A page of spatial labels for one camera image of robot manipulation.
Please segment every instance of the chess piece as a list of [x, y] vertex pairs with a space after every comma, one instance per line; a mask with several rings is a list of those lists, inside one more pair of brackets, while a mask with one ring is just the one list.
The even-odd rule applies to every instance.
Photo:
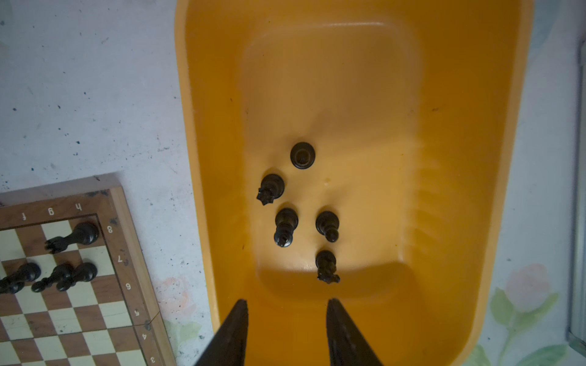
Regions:
[[98, 269], [92, 263], [86, 262], [80, 264], [71, 277], [62, 279], [57, 284], [58, 291], [67, 291], [71, 286], [75, 286], [77, 282], [89, 282], [96, 278], [98, 274]]
[[71, 234], [66, 237], [54, 237], [45, 242], [45, 249], [51, 254], [64, 251], [70, 244], [90, 245], [98, 239], [100, 231], [90, 222], [75, 225]]
[[53, 286], [54, 283], [60, 282], [63, 279], [71, 277], [73, 274], [73, 267], [70, 264], [60, 264], [53, 268], [53, 272], [49, 277], [45, 277], [42, 280], [35, 282], [31, 288], [33, 292], [41, 292], [49, 287]]
[[16, 272], [0, 280], [0, 293], [17, 293], [25, 286], [25, 282], [31, 282], [39, 278], [40, 268], [35, 263], [25, 263]]

